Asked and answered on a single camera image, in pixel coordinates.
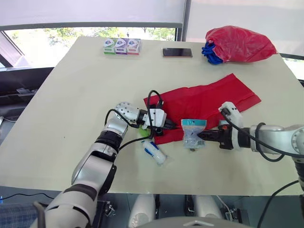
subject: green object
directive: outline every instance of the green object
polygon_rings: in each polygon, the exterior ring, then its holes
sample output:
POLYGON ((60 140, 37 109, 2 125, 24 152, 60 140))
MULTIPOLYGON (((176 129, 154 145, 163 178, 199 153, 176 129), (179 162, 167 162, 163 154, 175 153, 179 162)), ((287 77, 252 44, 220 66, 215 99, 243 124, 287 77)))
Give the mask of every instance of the green object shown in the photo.
POLYGON ((143 129, 142 126, 138 128, 139 134, 141 134, 142 137, 148 137, 151 133, 150 129, 143 129))

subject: black cable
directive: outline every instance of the black cable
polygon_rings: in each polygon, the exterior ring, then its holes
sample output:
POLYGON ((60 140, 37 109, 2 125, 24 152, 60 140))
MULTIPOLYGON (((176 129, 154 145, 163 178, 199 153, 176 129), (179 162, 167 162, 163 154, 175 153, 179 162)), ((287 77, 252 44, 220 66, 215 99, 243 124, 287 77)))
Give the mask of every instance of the black cable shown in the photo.
POLYGON ((131 212, 129 198, 128 198, 128 193, 126 194, 126 196, 127 196, 127 203, 128 203, 129 212, 131 212))
POLYGON ((142 141, 142 140, 146 140, 146 139, 152 139, 152 138, 154 137, 154 129, 153 129, 152 118, 151 118, 151 113, 150 113, 150 98, 151 98, 151 94, 152 94, 152 93, 157 94, 157 96, 158 96, 158 98, 159 98, 159 102, 160 102, 161 104, 162 104, 162 102, 163 102, 161 95, 160 95, 157 91, 151 90, 151 91, 149 92, 149 94, 148 94, 148 99, 147 99, 147 109, 148 109, 147 112, 148 112, 149 123, 150 123, 150 130, 151 130, 150 135, 149 135, 149 136, 146 136, 146 137, 143 137, 143 138, 133 139, 133 140, 131 140, 131 141, 129 141, 129 142, 126 142, 124 145, 122 145, 122 146, 119 148, 119 150, 121 150, 123 147, 125 147, 125 146, 127 146, 127 145, 129 145, 129 144, 131 144, 131 143, 133 143, 133 142, 142 141))
POLYGON ((273 150, 277 153, 280 153, 280 154, 284 154, 284 155, 288 155, 288 156, 291 156, 291 157, 294 157, 294 158, 304 158, 304 155, 301 155, 301 154, 296 154, 296 153, 288 153, 288 152, 285 152, 285 151, 282 151, 282 150, 279 150, 279 149, 276 149, 266 143, 264 143, 263 141, 257 139, 256 137, 252 136, 251 134, 247 133, 246 131, 244 131, 243 129, 239 128, 238 126, 236 126, 234 123, 232 123, 226 116, 226 113, 221 111, 221 114, 224 116, 225 120, 231 125, 233 126, 235 129, 237 129, 239 132, 242 132, 242 134, 248 136, 250 139, 252 139, 253 141, 261 144, 262 146, 270 149, 270 150, 273 150))
POLYGON ((111 113, 111 112, 115 112, 115 113, 117 113, 130 127, 133 127, 133 126, 135 126, 135 124, 131 124, 131 123, 129 123, 129 121, 119 112, 119 111, 117 111, 116 109, 110 109, 109 111, 108 111, 108 113, 106 114, 106 116, 105 116, 105 120, 104 120, 104 124, 106 125, 106 123, 108 122, 108 117, 109 117, 109 114, 111 113))
MULTIPOLYGON (((259 137, 260 128, 261 128, 263 125, 266 125, 266 124, 265 124, 265 123, 259 123, 259 124, 256 126, 255 135, 256 135, 256 138, 257 138, 257 139, 258 139, 258 137, 259 137)), ((269 158, 268 156, 266 156, 266 154, 264 154, 264 152, 262 151, 262 149, 261 149, 259 143, 256 143, 256 150, 260 152, 260 154, 262 155, 263 158, 265 158, 267 161, 270 161, 270 162, 278 162, 278 161, 282 160, 282 159, 284 158, 284 156, 285 156, 285 155, 281 154, 278 158, 275 158, 275 159, 269 158)))
POLYGON ((127 145, 129 145, 129 144, 131 144, 131 143, 133 143, 133 142, 137 142, 137 141, 141 141, 141 140, 146 140, 146 139, 149 139, 150 138, 150 136, 146 136, 146 137, 143 137, 143 138, 138 138, 138 139, 133 139, 133 140, 131 140, 131 141, 129 141, 129 142, 126 142, 124 145, 122 145, 121 147, 119 147, 119 150, 121 150, 123 147, 125 147, 125 146, 127 146, 127 145))
POLYGON ((23 194, 23 193, 17 193, 17 194, 14 194, 14 195, 11 195, 11 196, 8 196, 8 197, 5 197, 5 198, 2 198, 2 199, 0 199, 0 200, 6 200, 6 199, 9 199, 9 198, 11 198, 11 197, 14 197, 14 196, 17 196, 17 195, 21 195, 21 196, 36 196, 36 195, 45 195, 46 197, 48 197, 48 198, 50 198, 50 199, 54 199, 53 197, 50 197, 50 196, 48 196, 47 194, 45 194, 45 193, 43 193, 43 192, 41 192, 41 193, 36 193, 36 194, 23 194))
POLYGON ((263 210, 263 212, 262 212, 262 214, 261 214, 261 217, 260 217, 260 219, 259 219, 259 221, 258 221, 258 224, 257 224, 257 227, 256 227, 256 228, 261 228, 261 225, 262 225, 264 216, 265 216, 265 214, 266 214, 266 212, 267 212, 267 209, 268 209, 269 204, 271 203, 272 199, 273 199, 279 192, 281 192, 282 190, 284 190, 284 189, 288 188, 289 186, 292 186, 292 185, 294 185, 294 184, 296 184, 296 183, 298 183, 298 182, 299 182, 298 180, 293 181, 293 182, 291 182, 291 183, 289 183, 289 184, 287 184, 287 185, 281 187, 279 190, 275 191, 275 192, 271 195, 271 197, 268 199, 268 201, 267 201, 267 203, 266 203, 266 205, 265 205, 265 207, 264 207, 264 210, 263 210))

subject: table surface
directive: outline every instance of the table surface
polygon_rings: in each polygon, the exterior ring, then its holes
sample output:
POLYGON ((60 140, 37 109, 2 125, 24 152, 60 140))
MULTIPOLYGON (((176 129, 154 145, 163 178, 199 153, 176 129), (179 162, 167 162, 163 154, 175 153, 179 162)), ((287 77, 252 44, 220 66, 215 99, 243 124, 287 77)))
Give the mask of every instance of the table surface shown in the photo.
MULTIPOLYGON (((139 56, 107 56, 103 38, 81 37, 50 73, 0 147, 0 185, 63 190, 103 128, 108 109, 120 101, 145 108, 160 93, 207 85, 234 73, 262 102, 243 112, 244 126, 259 122, 304 123, 304 89, 279 55, 250 64, 209 64, 202 43, 144 40, 139 56), (193 58, 163 58, 162 47, 191 48, 193 58)), ((124 142, 139 137, 129 128, 124 142)), ((120 151, 110 192, 271 195, 297 179, 285 157, 271 163, 249 149, 226 151, 216 142, 190 152, 182 142, 160 145, 162 167, 132 143, 120 151)), ((301 194, 299 186, 282 194, 301 194)))

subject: packaged item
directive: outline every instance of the packaged item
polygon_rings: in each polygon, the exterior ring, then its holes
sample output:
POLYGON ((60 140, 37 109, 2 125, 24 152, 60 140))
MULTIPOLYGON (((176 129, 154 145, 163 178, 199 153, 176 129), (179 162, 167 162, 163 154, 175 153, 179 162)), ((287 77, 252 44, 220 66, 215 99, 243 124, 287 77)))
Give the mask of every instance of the packaged item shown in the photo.
POLYGON ((166 161, 167 156, 161 152, 152 140, 147 139, 142 141, 142 146, 144 147, 144 151, 151 155, 158 165, 162 165, 166 161))
MULTIPOLYGON (((163 135, 155 136, 158 144, 170 143, 182 140, 184 132, 181 120, 192 119, 207 120, 206 129, 218 126, 223 115, 219 107, 226 101, 231 101, 242 112, 261 102, 261 99, 244 83, 230 74, 225 78, 209 85, 194 87, 182 87, 161 94, 165 105, 163 106, 167 118, 177 124, 176 129, 163 130, 163 135)), ((150 105, 156 105, 159 101, 157 95, 152 96, 150 105)))
POLYGON ((198 149, 205 145, 205 141, 197 136, 207 125, 207 120, 182 119, 181 126, 184 131, 183 144, 188 149, 198 149))
POLYGON ((237 26, 214 28, 206 34, 202 54, 213 64, 256 62, 276 54, 267 36, 237 26))
POLYGON ((129 39, 127 44, 127 53, 130 55, 139 55, 141 47, 141 39, 129 39))
POLYGON ((127 43, 128 43, 129 39, 125 39, 125 38, 118 38, 114 49, 115 49, 115 53, 116 54, 120 54, 120 55, 126 55, 127 54, 127 43))
POLYGON ((117 39, 115 38, 107 38, 104 42, 104 53, 105 54, 111 54, 111 55, 115 55, 115 42, 117 41, 117 39))

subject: small box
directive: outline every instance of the small box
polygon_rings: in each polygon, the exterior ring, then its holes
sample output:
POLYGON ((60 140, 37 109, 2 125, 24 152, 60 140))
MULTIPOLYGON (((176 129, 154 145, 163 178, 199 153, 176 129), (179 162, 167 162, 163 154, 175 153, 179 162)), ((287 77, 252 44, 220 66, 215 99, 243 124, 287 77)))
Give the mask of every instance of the small box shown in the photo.
POLYGON ((141 47, 141 39, 129 39, 129 42, 127 44, 127 53, 130 55, 139 55, 141 47))
POLYGON ((115 55, 115 42, 117 41, 117 39, 115 38, 107 38, 104 42, 104 53, 105 54, 111 54, 111 55, 115 55))
POLYGON ((125 39, 125 38, 118 38, 114 49, 116 54, 120 54, 120 55, 126 55, 127 54, 127 43, 128 43, 129 39, 125 39))

